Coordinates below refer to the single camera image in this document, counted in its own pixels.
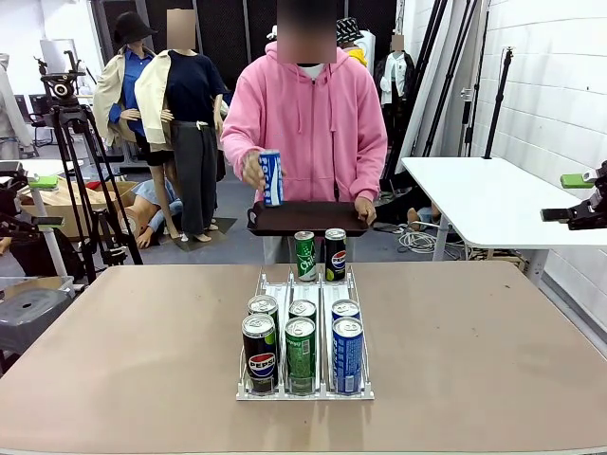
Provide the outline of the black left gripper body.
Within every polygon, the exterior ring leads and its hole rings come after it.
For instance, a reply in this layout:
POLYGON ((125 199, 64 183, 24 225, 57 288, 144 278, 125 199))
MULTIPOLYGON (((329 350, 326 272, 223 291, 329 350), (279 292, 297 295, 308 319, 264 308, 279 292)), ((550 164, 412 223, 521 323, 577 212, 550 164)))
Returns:
POLYGON ((23 188, 22 178, 5 178, 1 183, 1 212, 3 214, 18 214, 20 209, 16 204, 17 192, 23 188))

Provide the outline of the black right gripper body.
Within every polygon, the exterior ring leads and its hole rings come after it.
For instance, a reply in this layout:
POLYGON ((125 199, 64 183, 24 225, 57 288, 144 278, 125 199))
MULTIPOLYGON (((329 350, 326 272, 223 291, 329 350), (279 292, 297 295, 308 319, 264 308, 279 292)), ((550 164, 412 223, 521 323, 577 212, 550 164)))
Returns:
POLYGON ((570 230, 586 230, 606 228, 606 162, 603 161, 599 168, 590 170, 598 174, 594 193, 586 200, 593 210, 593 215, 581 221, 567 223, 570 230))

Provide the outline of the person's left hand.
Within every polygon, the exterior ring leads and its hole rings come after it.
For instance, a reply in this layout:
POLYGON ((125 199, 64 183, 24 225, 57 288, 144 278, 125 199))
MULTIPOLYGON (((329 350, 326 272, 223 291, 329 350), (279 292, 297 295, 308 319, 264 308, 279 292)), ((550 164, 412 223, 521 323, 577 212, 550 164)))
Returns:
POLYGON ((354 205, 360 221, 364 222, 368 227, 371 226, 377 219, 374 202, 364 196, 358 196, 354 205))

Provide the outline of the person's right hand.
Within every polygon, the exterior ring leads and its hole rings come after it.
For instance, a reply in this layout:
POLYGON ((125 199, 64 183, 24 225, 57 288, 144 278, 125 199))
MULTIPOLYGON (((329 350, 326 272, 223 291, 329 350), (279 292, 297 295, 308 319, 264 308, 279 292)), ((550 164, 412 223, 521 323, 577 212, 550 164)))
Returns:
POLYGON ((249 150, 243 158, 242 179, 257 191, 263 191, 266 184, 265 174, 259 162, 259 151, 249 150))

